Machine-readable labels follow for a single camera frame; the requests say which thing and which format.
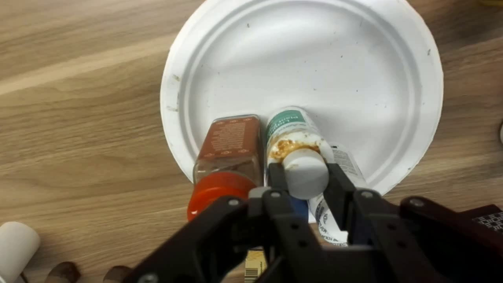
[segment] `white cap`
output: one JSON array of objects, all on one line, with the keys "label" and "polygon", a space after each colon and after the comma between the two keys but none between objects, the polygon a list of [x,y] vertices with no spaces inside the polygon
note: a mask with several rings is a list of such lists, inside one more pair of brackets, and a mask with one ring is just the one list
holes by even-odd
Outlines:
[{"label": "white cap", "polygon": [[323,157],[310,149],[289,153],[283,160],[285,177],[291,196],[310,199],[325,191],[328,185],[328,168]]},{"label": "white cap", "polygon": [[19,222],[0,226],[0,282],[13,283],[40,246],[35,230]]}]

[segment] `brown label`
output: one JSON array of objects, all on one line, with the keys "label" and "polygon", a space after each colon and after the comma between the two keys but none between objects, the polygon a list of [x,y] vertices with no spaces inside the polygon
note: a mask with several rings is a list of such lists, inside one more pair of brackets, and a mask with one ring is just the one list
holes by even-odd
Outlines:
[{"label": "brown label", "polygon": [[198,159],[237,157],[255,154],[260,130],[256,116],[234,116],[214,121]]}]

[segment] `brown object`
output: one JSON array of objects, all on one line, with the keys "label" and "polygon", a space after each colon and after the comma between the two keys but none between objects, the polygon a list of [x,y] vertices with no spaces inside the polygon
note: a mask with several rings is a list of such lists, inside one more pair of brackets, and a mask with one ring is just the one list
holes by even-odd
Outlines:
[{"label": "brown object", "polygon": [[194,165],[194,184],[214,172],[239,173],[262,186],[262,142],[256,115],[220,118],[206,134]]},{"label": "brown object", "polygon": [[110,268],[103,277],[103,283],[121,283],[132,269],[127,266],[118,265]]},{"label": "brown object", "polygon": [[49,272],[45,283],[75,283],[79,278],[80,272],[75,263],[66,261],[58,264]]},{"label": "brown object", "polygon": [[[171,43],[202,2],[1,1],[0,223],[43,237],[30,283],[69,259],[78,283],[101,282],[187,222],[193,184],[167,149],[159,86]],[[425,157],[385,198],[503,207],[503,9],[409,3],[439,47],[444,108]],[[244,265],[224,282],[243,276]]]}]

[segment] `white bottle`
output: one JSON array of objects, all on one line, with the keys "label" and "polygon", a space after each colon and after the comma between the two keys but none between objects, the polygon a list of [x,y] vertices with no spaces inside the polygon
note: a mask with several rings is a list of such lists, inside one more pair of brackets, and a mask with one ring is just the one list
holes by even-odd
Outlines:
[{"label": "white bottle", "polygon": [[[353,155],[342,145],[332,144],[331,149],[334,162],[339,164],[353,185],[358,189],[368,189],[369,185],[365,181]],[[318,223],[321,236],[334,245],[347,246],[348,232],[339,229],[323,194],[310,199],[308,203],[309,210],[311,210]]]},{"label": "white bottle", "polygon": [[291,196],[310,199],[328,185],[326,163],[333,162],[330,145],[302,108],[279,109],[266,130],[267,165],[282,163]]}]

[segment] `spice jar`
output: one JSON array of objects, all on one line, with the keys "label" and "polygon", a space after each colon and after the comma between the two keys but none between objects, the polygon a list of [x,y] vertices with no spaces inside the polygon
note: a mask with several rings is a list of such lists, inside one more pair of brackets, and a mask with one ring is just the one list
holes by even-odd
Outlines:
[{"label": "spice jar", "polygon": [[194,165],[195,186],[187,218],[193,219],[221,196],[247,199],[251,189],[262,186],[262,152],[256,115],[213,121]]}]

